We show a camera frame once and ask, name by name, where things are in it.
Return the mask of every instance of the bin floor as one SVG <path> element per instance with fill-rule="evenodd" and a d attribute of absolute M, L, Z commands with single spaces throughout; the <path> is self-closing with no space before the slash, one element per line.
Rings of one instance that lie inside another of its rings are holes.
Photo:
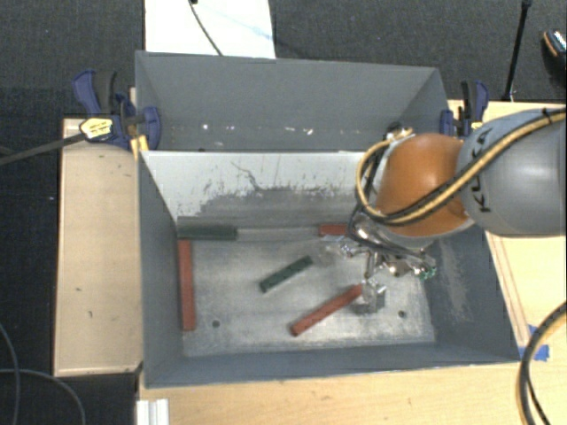
<path fill-rule="evenodd" d="M 377 313 L 364 314 L 359 297 L 302 335 L 291 336 L 294 321 L 361 281 L 366 256 L 346 259 L 333 243 L 316 237 L 269 239 L 193 242 L 197 329 L 183 333 L 185 356 L 434 341 L 423 284 L 411 274 L 384 275 L 385 307 Z M 313 265 L 261 292 L 261 280 L 305 256 Z"/>

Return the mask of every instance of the microphone stand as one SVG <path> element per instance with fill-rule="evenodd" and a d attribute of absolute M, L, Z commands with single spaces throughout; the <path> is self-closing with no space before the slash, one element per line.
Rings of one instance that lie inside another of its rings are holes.
<path fill-rule="evenodd" d="M 506 83 L 506 90 L 502 95 L 502 101 L 512 101 L 512 81 L 514 80 L 514 74 L 516 73 L 517 57 L 520 53 L 520 44 L 522 42 L 522 36 L 524 35 L 525 20 L 528 16 L 530 6 L 532 6 L 532 0 L 522 0 L 522 13 L 520 14 L 520 22 L 517 26 L 514 53 L 512 54 L 512 60 L 510 61 L 508 81 Z"/>

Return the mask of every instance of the gray bin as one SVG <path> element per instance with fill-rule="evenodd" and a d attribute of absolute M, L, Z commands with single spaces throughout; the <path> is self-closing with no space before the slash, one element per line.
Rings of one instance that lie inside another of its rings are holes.
<path fill-rule="evenodd" d="M 447 108 L 437 70 L 137 52 L 136 93 L 163 123 L 159 149 L 139 162 L 147 387 L 519 359 L 477 227 L 434 244 L 429 281 L 384 278 L 378 313 L 354 302 L 299 337 L 288 330 L 360 281 L 364 258 L 341 258 L 317 226 L 346 221 L 356 162 L 389 124 L 437 131 Z M 192 332 L 181 328 L 179 220 L 238 228 L 236 241 L 192 245 Z M 308 270 L 260 291 L 306 255 Z"/>

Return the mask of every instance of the blue clamp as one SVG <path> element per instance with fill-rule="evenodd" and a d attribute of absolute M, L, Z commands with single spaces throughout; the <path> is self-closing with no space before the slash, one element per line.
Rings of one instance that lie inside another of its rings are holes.
<path fill-rule="evenodd" d="M 150 150 L 157 149 L 161 136 L 158 109 L 144 107 L 142 113 L 136 115 L 136 108 L 126 95 L 114 94 L 115 77 L 116 73 L 97 73 L 92 69 L 82 71 L 71 82 L 74 96 L 89 117 L 104 115 L 113 121 L 113 135 L 105 143 L 129 150 L 129 142 L 134 136 L 128 133 L 128 126 L 135 125 L 137 134 L 146 135 Z"/>
<path fill-rule="evenodd" d="M 483 119 L 490 100 L 486 85 L 481 81 L 462 81 L 461 87 L 464 106 L 459 107 L 457 120 L 450 110 L 441 113 L 440 134 L 467 137 L 472 131 L 472 123 Z"/>

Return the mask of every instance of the white paper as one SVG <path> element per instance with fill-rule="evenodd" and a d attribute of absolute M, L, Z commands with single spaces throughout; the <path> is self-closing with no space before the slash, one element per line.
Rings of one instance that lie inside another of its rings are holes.
<path fill-rule="evenodd" d="M 223 55 L 276 57 L 268 0 L 198 0 L 194 6 Z M 187 0 L 145 0 L 145 49 L 216 55 Z"/>

